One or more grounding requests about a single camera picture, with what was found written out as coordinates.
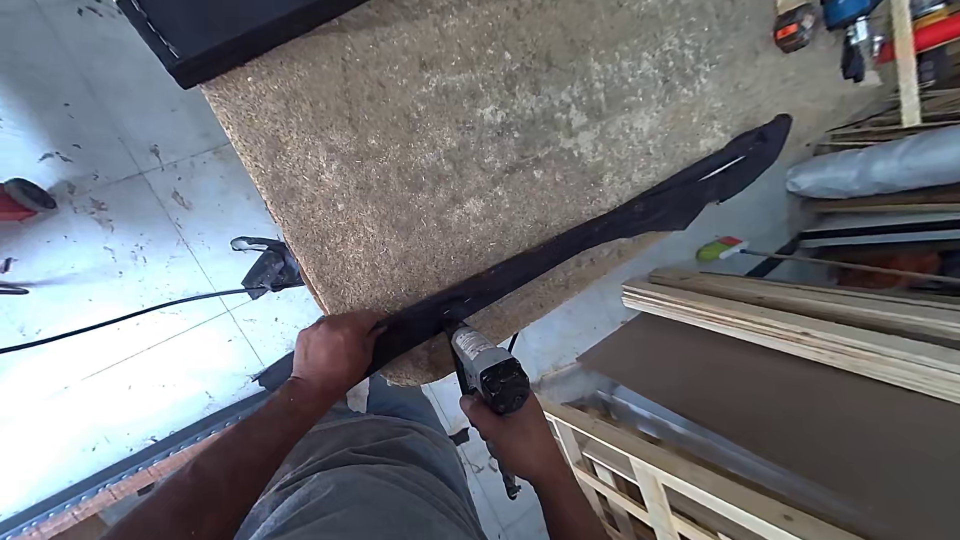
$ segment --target black power cord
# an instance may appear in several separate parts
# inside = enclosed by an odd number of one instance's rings
[[[37,341],[31,341],[30,343],[21,343],[20,345],[12,345],[10,347],[4,347],[3,349],[0,349],[0,355],[4,353],[12,353],[14,351],[22,351],[24,349],[30,349],[31,347],[36,347],[38,345],[45,345],[47,343],[57,341],[58,339],[64,339],[64,337],[70,337],[73,335],[77,335],[78,333],[84,333],[85,331],[97,330],[98,328],[103,328],[105,326],[109,326],[114,323],[119,323],[120,321],[126,321],[127,319],[132,319],[133,317],[136,317],[138,315],[143,315],[144,313],[156,311],[158,309],[163,309],[165,307],[176,306],[177,304],[185,304],[187,302],[193,302],[194,300],[203,300],[204,298],[214,298],[217,296],[227,296],[228,294],[240,294],[241,292],[251,292],[251,291],[257,291],[257,290],[264,290],[264,289],[267,289],[267,287],[251,287],[251,288],[243,288],[243,289],[222,290],[219,292],[208,292],[206,294],[198,294],[197,296],[191,296],[189,298],[181,298],[179,300],[171,300],[170,302],[165,302],[158,306],[146,307],[144,309],[140,309],[139,311],[135,311],[133,313],[124,315],[122,317],[117,317],[115,319],[110,319],[109,321],[99,323],[91,327],[69,331],[67,333],[62,333],[60,335],[55,335],[53,337],[38,339]]]

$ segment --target jeans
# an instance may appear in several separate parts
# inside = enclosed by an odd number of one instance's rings
[[[360,417],[365,414],[390,416],[423,424],[446,437],[433,404],[423,395],[417,386],[396,386],[387,383],[379,374],[370,377],[370,394],[367,396],[367,412],[355,412],[347,407],[345,401],[337,402],[318,424],[325,424],[344,418]]]

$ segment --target concrete floor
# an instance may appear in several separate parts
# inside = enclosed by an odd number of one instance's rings
[[[254,257],[229,240],[280,237],[203,96],[179,89],[126,19],[97,6],[0,6],[0,177],[31,179],[60,203],[0,223],[0,257],[16,259],[3,278],[34,283],[3,301],[4,346],[234,288]],[[619,303],[625,279],[689,262],[718,234],[777,248],[798,219],[778,164],[525,329],[515,353],[532,379],[563,370],[634,316]],[[319,315],[302,288],[226,297],[0,358],[0,519],[251,395],[250,375]],[[452,379],[425,392],[451,432],[467,424]],[[461,450],[490,538],[545,538],[532,490],[509,502],[478,441]]]

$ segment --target broom handle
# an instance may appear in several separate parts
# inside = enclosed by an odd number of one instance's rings
[[[950,276],[937,276],[936,274],[923,274],[921,272],[908,272],[906,270],[895,270],[893,268],[881,268],[879,266],[867,266],[866,264],[854,264],[852,262],[840,262],[837,260],[826,260],[823,258],[799,257],[796,255],[781,255],[779,253],[767,253],[754,250],[740,250],[740,253],[747,255],[759,255],[761,257],[781,258],[784,260],[798,260],[800,262],[812,262],[814,264],[826,264],[828,266],[838,266],[840,268],[850,268],[851,270],[866,270],[868,272],[879,272],[880,274],[892,274],[894,276],[903,276],[905,278],[917,278],[919,280],[930,280],[932,282],[944,282],[960,285],[960,278],[951,278]]]

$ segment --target power tool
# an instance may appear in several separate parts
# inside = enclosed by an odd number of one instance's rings
[[[855,83],[863,81],[866,64],[861,43],[870,37],[867,26],[869,15],[881,0],[820,0],[827,30],[844,30],[843,55],[840,69],[844,79]],[[816,15],[813,4],[806,0],[777,0],[777,21],[774,24],[774,42],[784,53],[800,50],[810,42]]]
[[[774,43],[784,53],[803,49],[810,43],[816,21],[812,3],[806,0],[777,0]]]
[[[517,412],[530,396],[530,379],[520,362],[463,321],[447,322],[444,330],[450,339],[460,391],[464,395],[478,394],[496,414]],[[520,491],[516,476],[503,467],[489,441],[487,450],[497,461],[507,497],[516,499]]]

